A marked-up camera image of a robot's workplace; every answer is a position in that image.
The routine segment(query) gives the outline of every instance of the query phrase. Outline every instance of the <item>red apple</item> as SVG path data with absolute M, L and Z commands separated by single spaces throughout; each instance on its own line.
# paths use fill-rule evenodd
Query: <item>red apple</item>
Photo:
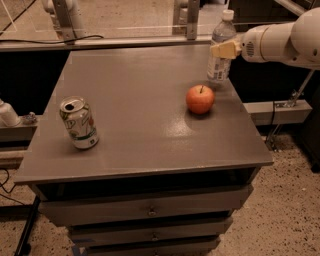
M 210 87 L 195 85 L 189 89 L 186 95 L 186 103 L 189 110 L 195 114 L 208 112 L 214 102 L 215 95 Z

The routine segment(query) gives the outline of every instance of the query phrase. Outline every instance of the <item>plastic water bottle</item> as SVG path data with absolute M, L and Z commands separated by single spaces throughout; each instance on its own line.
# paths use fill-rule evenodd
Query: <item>plastic water bottle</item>
M 211 46 L 236 37 L 237 31 L 232 23 L 233 16 L 233 10 L 223 11 L 222 21 L 213 30 Z M 219 83 L 228 79 L 230 66 L 231 59 L 213 57 L 210 51 L 207 70 L 209 81 Z

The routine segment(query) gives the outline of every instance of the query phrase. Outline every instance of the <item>aluminum can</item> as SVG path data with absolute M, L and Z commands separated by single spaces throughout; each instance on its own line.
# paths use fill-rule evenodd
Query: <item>aluminum can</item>
M 76 148 L 93 147 L 99 140 L 90 105 L 80 96 L 62 100 L 60 116 Z

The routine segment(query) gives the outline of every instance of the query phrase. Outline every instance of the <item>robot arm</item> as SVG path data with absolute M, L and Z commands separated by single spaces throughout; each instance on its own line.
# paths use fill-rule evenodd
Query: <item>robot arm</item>
M 239 40 L 218 45 L 211 52 L 230 59 L 241 53 L 248 62 L 282 62 L 289 66 L 320 70 L 320 8 L 301 15 L 296 22 L 258 26 Z

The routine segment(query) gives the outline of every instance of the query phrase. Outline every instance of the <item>table top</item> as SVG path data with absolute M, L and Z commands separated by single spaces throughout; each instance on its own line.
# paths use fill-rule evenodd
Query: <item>table top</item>
M 230 81 L 208 84 L 208 45 L 71 52 L 15 177 L 17 184 L 259 167 L 272 157 Z M 208 114 L 187 110 L 196 84 L 216 94 Z M 92 107 L 100 140 L 76 149 L 59 116 L 67 96 Z

